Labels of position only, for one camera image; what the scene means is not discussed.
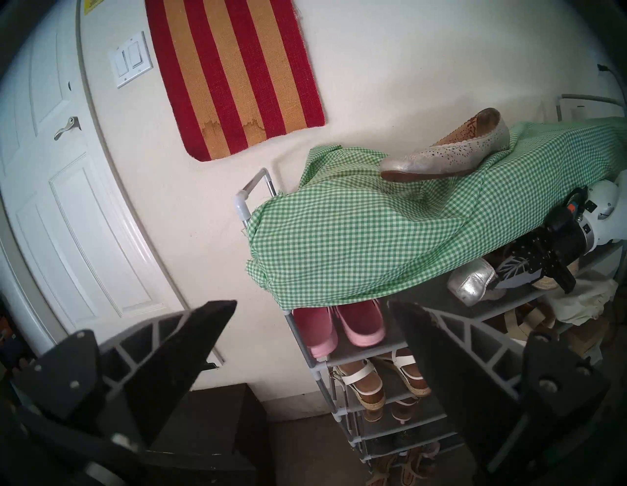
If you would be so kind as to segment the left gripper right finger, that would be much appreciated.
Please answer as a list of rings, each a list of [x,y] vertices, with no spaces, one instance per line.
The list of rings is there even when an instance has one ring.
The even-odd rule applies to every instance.
[[[387,307],[478,473],[545,472],[543,454],[588,424],[609,391],[550,328],[532,327],[523,341],[416,303]]]

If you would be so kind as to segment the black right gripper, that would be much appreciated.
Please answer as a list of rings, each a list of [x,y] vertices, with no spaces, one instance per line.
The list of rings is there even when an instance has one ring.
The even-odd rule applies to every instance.
[[[519,239],[519,256],[508,256],[496,268],[493,290],[515,289],[531,283],[535,289],[565,293],[575,289],[575,273],[588,248],[583,208],[553,208],[543,225]]]

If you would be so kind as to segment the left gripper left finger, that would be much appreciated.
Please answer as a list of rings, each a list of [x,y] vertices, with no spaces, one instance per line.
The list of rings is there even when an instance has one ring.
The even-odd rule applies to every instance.
[[[152,443],[204,369],[236,300],[151,318],[98,344],[81,329],[15,380],[32,403],[16,416],[32,433],[62,430]]]

